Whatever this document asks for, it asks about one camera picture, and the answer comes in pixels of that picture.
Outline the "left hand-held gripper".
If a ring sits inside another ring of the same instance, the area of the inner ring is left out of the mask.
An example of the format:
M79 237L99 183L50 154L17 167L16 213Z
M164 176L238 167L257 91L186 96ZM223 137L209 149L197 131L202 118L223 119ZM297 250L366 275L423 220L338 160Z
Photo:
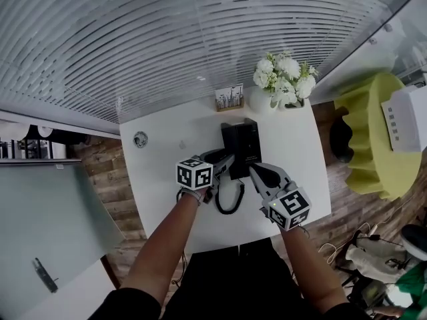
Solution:
M226 149L214 149L202 153L199 157L200 159L187 158L176 163L175 180L186 191L198 192L206 189L203 202L208 204L218 193L221 176L230 169L235 155L226 155Z

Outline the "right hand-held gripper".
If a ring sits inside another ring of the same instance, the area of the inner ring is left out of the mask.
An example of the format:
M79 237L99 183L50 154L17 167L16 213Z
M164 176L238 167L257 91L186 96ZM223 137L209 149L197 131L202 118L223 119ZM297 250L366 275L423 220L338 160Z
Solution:
M254 163L249 172L255 190L263 199L261 211L272 223L281 230L291 230L308 218L310 199L302 187L290 182L282 168L269 163ZM278 191L284 183L288 184Z

